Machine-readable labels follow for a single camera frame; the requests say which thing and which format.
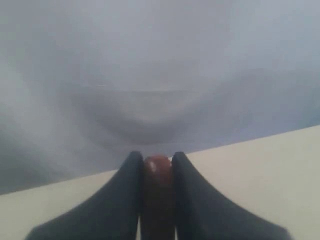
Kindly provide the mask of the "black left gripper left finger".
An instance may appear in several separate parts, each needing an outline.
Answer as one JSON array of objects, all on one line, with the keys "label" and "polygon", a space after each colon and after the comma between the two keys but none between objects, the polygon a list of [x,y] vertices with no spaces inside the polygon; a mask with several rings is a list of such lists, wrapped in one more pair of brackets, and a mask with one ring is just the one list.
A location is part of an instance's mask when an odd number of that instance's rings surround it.
[{"label": "black left gripper left finger", "polygon": [[142,201],[143,157],[132,151],[115,175],[75,208],[34,227],[28,240],[134,240]]}]

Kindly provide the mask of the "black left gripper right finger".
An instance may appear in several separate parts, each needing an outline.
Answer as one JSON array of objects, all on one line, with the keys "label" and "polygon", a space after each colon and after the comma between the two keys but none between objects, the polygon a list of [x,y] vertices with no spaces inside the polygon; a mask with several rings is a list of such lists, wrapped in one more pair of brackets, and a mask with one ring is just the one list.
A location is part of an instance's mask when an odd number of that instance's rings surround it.
[{"label": "black left gripper right finger", "polygon": [[289,232],[214,188],[184,152],[172,157],[179,240],[290,240]]}]

